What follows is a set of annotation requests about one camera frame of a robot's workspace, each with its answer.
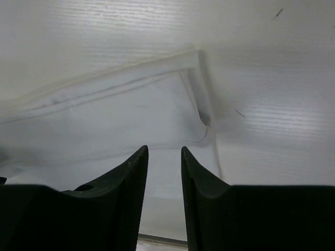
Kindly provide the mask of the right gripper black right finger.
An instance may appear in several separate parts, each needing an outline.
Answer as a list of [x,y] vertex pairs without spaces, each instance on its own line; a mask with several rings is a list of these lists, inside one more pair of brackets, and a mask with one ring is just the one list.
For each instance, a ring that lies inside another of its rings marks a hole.
[[333,186],[229,185],[181,150],[189,250],[334,250]]

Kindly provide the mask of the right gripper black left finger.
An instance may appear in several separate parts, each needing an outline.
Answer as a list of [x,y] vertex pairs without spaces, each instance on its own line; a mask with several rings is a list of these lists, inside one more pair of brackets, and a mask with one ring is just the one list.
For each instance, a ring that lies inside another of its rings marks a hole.
[[74,190],[1,178],[1,250],[135,250],[149,149]]

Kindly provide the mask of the white skirt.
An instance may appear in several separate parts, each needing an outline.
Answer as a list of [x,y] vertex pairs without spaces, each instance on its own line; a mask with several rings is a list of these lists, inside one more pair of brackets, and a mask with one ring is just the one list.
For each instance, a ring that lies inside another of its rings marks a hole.
[[186,240],[182,147],[220,173],[205,73],[192,51],[1,103],[1,176],[70,190],[147,145],[140,233]]

